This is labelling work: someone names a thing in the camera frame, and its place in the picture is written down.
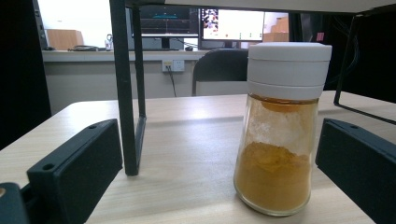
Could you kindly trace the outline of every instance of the wooden table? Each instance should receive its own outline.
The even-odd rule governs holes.
[[[336,107],[333,97],[334,91],[320,97],[317,145],[323,118],[354,123],[396,144],[396,126]],[[140,173],[130,177],[120,171],[88,223],[373,223],[316,165],[311,200],[300,213],[268,217],[242,203],[233,170],[246,99],[147,99]],[[341,101],[396,119],[394,104],[346,92]],[[0,151],[0,182],[23,187],[26,170],[37,161],[86,126],[118,115],[117,101],[70,105]]]

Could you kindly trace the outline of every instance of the black chair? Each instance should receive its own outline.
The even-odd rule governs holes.
[[[211,50],[200,58],[194,66],[192,96],[196,96],[197,81],[246,81],[247,70],[247,49]]]

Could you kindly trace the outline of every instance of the yellow powder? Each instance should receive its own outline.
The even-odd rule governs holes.
[[[242,152],[235,186],[249,202],[264,210],[289,211],[310,194],[310,161],[284,147],[251,143]]]

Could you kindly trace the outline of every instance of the spice jar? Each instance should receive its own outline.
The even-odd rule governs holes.
[[[255,210],[289,216],[309,201],[318,98],[332,47],[278,42],[248,51],[249,94],[233,182]]]

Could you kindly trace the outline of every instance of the computer monitor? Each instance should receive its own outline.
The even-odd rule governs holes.
[[[201,8],[201,40],[224,41],[224,48],[236,42],[262,42],[264,12]]]
[[[140,8],[142,37],[160,38],[162,47],[166,49],[170,47],[169,43],[172,38],[198,38],[198,11],[198,8],[186,6],[142,6]]]

